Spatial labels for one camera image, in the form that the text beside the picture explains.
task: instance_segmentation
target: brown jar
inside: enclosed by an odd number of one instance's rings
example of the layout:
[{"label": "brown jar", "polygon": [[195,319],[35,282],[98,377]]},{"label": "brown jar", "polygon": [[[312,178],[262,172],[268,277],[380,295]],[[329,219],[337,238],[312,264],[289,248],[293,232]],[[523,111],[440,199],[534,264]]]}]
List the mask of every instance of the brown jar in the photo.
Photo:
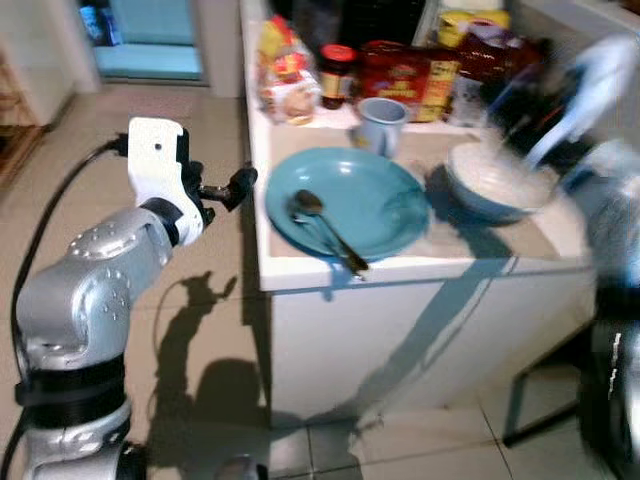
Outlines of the brown jar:
[{"label": "brown jar", "polygon": [[322,47],[322,106],[336,110],[342,106],[351,85],[351,69],[356,52],[344,45]]}]

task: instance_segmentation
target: tiled floor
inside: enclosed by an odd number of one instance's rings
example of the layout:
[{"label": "tiled floor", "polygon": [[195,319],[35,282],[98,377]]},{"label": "tiled floor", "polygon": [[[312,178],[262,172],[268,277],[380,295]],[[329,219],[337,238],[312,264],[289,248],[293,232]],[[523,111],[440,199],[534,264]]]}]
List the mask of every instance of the tiled floor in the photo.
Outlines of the tiled floor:
[{"label": "tiled floor", "polygon": [[[145,96],[167,101],[149,111]],[[111,98],[132,101],[118,108],[105,101]],[[12,399],[10,292],[35,222],[59,179],[82,154],[125,131],[131,113],[164,115],[185,125],[192,157],[205,164],[205,178],[223,183],[243,160],[241,107],[238,101],[211,98],[205,89],[110,87],[77,98],[45,137],[0,204],[0,442],[18,414]],[[124,160],[107,157],[91,166],[56,213],[36,268],[61,255],[75,233],[132,201]],[[134,402],[131,437],[149,444],[152,478],[211,478],[216,466],[239,453],[269,464],[273,478],[608,478],[583,452],[575,422],[512,450],[496,441],[509,410],[508,388],[451,409],[386,411],[380,419],[358,423],[270,432],[258,361],[266,352],[268,300],[256,287],[250,234],[251,221],[242,212],[219,209],[203,238],[175,252],[133,312],[127,351],[127,385]],[[520,424],[575,398],[576,379],[568,368],[532,374]]]}]

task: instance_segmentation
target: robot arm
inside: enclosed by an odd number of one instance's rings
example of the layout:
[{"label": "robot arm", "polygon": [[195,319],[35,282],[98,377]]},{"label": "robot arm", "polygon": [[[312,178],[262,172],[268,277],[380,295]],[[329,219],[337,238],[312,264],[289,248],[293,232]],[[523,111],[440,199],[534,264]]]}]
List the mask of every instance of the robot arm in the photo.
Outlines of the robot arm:
[{"label": "robot arm", "polygon": [[195,241],[213,220],[201,198],[231,210],[257,177],[244,168],[227,187],[202,187],[188,133],[170,120],[132,119],[128,155],[137,207],[79,234],[18,298],[30,381],[18,385],[16,398],[28,413],[28,479],[145,478],[143,456],[124,441],[131,308],[172,248]]}]

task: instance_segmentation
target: blue mug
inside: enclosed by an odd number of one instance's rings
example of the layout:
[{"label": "blue mug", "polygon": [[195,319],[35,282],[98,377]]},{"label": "blue mug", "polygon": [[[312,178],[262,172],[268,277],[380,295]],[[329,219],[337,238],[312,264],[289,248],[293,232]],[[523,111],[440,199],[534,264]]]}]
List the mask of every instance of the blue mug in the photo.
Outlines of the blue mug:
[{"label": "blue mug", "polygon": [[409,109],[389,98],[365,98],[358,103],[361,124],[354,140],[358,148],[389,159],[396,154],[400,132],[409,121]]}]

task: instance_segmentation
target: food package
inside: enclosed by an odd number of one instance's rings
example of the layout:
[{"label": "food package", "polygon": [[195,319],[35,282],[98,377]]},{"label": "food package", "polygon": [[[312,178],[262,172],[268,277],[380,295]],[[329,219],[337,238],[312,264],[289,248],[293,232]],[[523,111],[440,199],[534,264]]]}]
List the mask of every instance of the food package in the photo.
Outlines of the food package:
[{"label": "food package", "polygon": [[442,12],[438,28],[438,43],[445,47],[456,48],[467,34],[469,25],[473,23],[495,25],[508,30],[510,17],[504,10],[484,10],[475,13],[460,10]]},{"label": "food package", "polygon": [[364,45],[361,59],[360,98],[397,100],[409,108],[412,122],[440,119],[458,70],[455,52],[373,41]]},{"label": "food package", "polygon": [[269,116],[276,123],[310,122],[321,89],[309,52],[279,15],[264,23],[257,57],[258,95]]}]

